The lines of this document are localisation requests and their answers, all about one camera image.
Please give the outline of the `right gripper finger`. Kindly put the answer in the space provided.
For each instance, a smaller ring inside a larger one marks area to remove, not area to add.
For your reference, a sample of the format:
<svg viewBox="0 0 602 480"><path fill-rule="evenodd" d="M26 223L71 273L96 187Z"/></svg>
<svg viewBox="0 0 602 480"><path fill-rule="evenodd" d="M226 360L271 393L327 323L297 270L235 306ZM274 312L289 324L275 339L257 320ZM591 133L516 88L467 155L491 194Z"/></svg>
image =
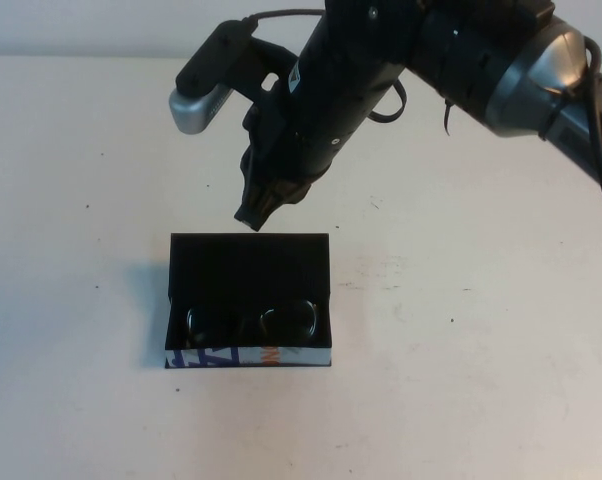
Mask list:
<svg viewBox="0 0 602 480"><path fill-rule="evenodd" d="M245 183L241 204L234 219L254 232L261 230L268 219L266 192L261 186L251 182Z"/></svg>
<svg viewBox="0 0 602 480"><path fill-rule="evenodd" d="M291 182L284 179L273 179L262 185L260 215L264 221L279 208L295 205L305 199L312 187L311 182Z"/></svg>

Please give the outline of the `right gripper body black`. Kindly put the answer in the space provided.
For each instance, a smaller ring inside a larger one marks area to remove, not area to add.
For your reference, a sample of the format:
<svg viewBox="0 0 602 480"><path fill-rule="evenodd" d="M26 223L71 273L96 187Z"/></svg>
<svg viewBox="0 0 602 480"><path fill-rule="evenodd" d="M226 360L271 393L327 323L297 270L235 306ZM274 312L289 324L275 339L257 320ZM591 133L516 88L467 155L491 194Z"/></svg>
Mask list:
<svg viewBox="0 0 602 480"><path fill-rule="evenodd" d="M334 45L308 44L288 76L244 117L245 183L317 181L401 71L398 64L353 59Z"/></svg>

